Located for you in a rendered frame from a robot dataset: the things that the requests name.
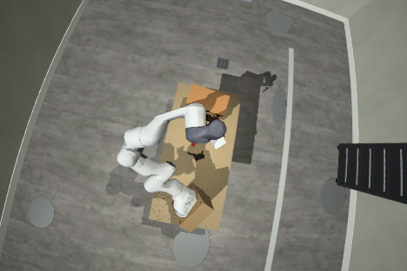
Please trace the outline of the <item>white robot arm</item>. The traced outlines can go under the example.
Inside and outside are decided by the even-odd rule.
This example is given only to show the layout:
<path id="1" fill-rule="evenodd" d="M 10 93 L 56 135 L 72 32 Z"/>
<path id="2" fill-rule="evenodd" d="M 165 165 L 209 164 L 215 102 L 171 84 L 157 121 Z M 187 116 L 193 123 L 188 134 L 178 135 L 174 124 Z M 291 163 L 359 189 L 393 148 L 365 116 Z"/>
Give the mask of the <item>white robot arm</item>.
<path id="1" fill-rule="evenodd" d="M 124 134 L 127 144 L 126 142 L 123 144 L 117 160 L 121 165 L 131 167 L 143 176 L 150 175 L 143 184 L 144 188 L 151 193 L 163 191 L 172 195 L 173 200 L 175 199 L 173 206 L 175 213 L 180 217 L 186 217 L 197 201 L 195 190 L 186 188 L 175 178 L 170 179 L 176 172 L 173 162 L 155 162 L 142 153 L 144 148 L 155 146 L 162 140 L 163 133 L 170 121 L 181 117 L 184 117 L 184 120 L 186 118 L 187 141 L 191 143 L 210 141 L 212 145 L 214 144 L 215 149 L 219 149 L 226 143 L 224 140 L 225 123 L 216 119 L 207 122 L 206 125 L 206 108 L 202 104 L 194 102 L 180 109 L 155 116 L 148 124 L 128 129 Z"/>

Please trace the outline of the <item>small brown chest of drawers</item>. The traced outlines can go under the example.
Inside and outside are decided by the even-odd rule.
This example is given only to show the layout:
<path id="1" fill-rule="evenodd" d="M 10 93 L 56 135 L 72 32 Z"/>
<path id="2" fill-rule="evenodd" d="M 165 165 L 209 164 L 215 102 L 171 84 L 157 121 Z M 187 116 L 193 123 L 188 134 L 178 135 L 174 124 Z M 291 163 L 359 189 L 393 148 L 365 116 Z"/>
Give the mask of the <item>small brown chest of drawers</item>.
<path id="1" fill-rule="evenodd" d="M 230 96 L 193 83 L 186 101 L 186 105 L 198 102 L 202 104 L 206 108 L 206 110 L 219 114 L 223 117 L 229 99 Z"/>

